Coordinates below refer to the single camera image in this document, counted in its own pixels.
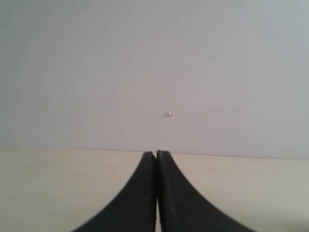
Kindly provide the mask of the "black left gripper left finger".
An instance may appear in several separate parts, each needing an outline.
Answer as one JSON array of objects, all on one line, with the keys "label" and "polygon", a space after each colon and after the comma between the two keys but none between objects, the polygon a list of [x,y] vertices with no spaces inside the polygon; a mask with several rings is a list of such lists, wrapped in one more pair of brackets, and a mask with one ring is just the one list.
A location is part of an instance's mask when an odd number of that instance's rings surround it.
[{"label": "black left gripper left finger", "polygon": [[113,200],[75,231],[154,232],[156,204],[156,158],[150,151]]}]

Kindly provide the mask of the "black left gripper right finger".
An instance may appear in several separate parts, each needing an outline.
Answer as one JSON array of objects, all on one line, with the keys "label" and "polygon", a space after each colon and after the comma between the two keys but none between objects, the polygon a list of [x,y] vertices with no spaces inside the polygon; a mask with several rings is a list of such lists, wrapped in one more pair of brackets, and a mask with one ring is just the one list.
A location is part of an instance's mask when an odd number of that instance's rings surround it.
[{"label": "black left gripper right finger", "polygon": [[168,151],[156,153],[157,198],[163,232],[250,232],[205,199]]}]

